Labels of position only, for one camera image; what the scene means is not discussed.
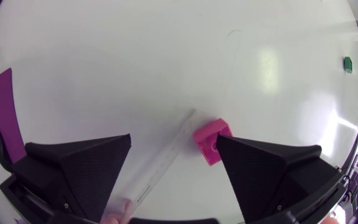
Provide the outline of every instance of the pink cube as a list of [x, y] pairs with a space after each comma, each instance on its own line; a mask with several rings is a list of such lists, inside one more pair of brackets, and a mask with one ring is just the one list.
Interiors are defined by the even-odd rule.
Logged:
[[216, 149], [216, 138], [218, 134], [232, 136], [229, 126], [222, 118], [207, 124], [193, 133], [193, 138], [198, 148], [210, 166], [221, 160], [221, 156]]

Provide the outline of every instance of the purple object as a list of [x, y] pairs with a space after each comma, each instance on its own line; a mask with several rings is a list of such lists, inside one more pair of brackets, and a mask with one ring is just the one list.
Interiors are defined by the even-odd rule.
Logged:
[[12, 69], [0, 74], [0, 132], [12, 163], [25, 156], [13, 100]]
[[221, 156], [216, 149], [216, 138], [218, 134], [232, 136], [229, 126], [222, 118], [207, 124], [193, 134], [198, 148], [210, 166], [221, 160]]

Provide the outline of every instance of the ruler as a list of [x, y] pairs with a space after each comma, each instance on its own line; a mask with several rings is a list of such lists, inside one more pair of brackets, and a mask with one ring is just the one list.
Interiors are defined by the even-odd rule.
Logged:
[[187, 119], [181, 126], [178, 135], [175, 137], [173, 142], [161, 153], [165, 153], [165, 157], [162, 163], [158, 166], [157, 170], [153, 173], [145, 187], [140, 191], [138, 196], [132, 201], [132, 211], [134, 212], [137, 207], [143, 202], [146, 196], [152, 191], [157, 185], [161, 177], [171, 166], [179, 152], [188, 147], [189, 142], [193, 139], [193, 133], [201, 128], [204, 124], [206, 115], [202, 112], [193, 110], [187, 116]]

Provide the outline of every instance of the purple mat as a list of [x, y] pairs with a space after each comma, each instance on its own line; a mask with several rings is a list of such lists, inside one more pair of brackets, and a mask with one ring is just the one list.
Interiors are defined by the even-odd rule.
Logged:
[[12, 163], [25, 156], [13, 100], [12, 69], [0, 74], [0, 132]]

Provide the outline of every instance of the green block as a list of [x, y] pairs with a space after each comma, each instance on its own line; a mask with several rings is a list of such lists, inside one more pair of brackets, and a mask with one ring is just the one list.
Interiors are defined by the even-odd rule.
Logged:
[[347, 73], [353, 72], [352, 59], [350, 57], [345, 57], [343, 60], [343, 67]]

